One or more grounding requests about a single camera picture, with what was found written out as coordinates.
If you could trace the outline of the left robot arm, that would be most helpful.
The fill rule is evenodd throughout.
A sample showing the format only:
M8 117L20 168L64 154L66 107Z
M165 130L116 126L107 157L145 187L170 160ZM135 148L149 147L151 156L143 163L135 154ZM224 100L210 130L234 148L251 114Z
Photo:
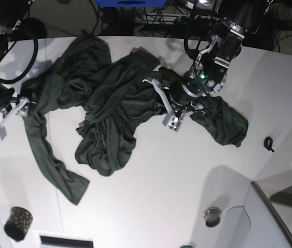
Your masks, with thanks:
M209 44L203 50L184 46L186 54L193 60L189 79L185 83L165 88L158 78L148 80L160 96L167 111L163 124L178 131L183 119L195 113L205 113L203 99L218 92L223 85L230 62L239 54L246 32L257 32L264 17L268 1L224 1L213 9L221 17L221 23L209 28ZM0 1L0 36L8 37L20 31L19 21L29 11L31 1ZM0 84L11 85L21 80L32 68L38 53L38 40L33 39L34 51L21 76L12 80L0 78ZM10 46L0 44L0 62ZM29 98L14 97L11 88L0 89L0 112L3 119L27 112Z

